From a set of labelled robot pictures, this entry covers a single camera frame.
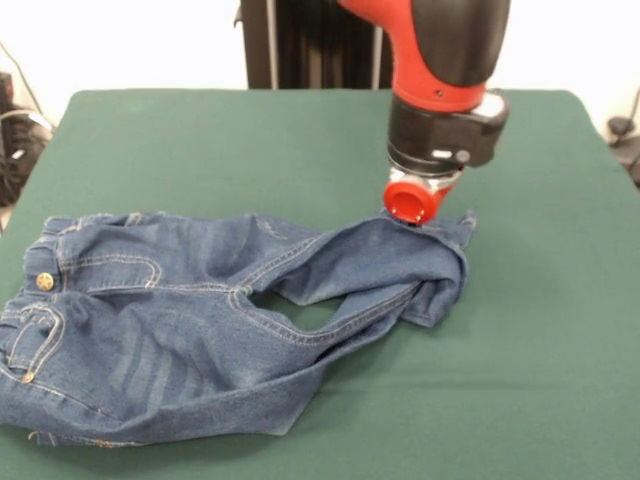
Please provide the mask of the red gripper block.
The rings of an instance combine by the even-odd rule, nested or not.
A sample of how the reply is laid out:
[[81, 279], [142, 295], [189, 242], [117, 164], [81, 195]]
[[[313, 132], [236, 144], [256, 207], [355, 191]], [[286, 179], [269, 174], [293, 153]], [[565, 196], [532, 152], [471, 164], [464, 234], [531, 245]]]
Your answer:
[[394, 219], [421, 227], [436, 217], [451, 190], [451, 186], [432, 189], [420, 182], [392, 181], [384, 189], [383, 203]]

